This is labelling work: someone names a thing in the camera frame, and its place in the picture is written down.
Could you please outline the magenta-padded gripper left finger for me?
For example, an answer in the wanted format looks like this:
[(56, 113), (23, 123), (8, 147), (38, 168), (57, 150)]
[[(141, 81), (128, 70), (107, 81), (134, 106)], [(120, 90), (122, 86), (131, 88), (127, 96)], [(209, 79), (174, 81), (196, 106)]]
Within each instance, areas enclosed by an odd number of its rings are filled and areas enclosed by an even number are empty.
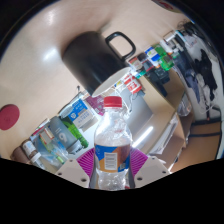
[(56, 175), (83, 188), (89, 188), (93, 172), (94, 149), (90, 149), (78, 158), (68, 159)]

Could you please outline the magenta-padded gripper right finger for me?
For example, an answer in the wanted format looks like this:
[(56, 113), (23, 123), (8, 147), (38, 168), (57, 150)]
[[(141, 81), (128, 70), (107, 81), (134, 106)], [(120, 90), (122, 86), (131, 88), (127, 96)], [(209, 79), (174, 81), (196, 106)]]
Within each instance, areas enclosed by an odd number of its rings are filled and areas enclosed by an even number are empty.
[(131, 188), (143, 187), (169, 174), (168, 169), (156, 156), (147, 156), (138, 149), (131, 150), (128, 173)]

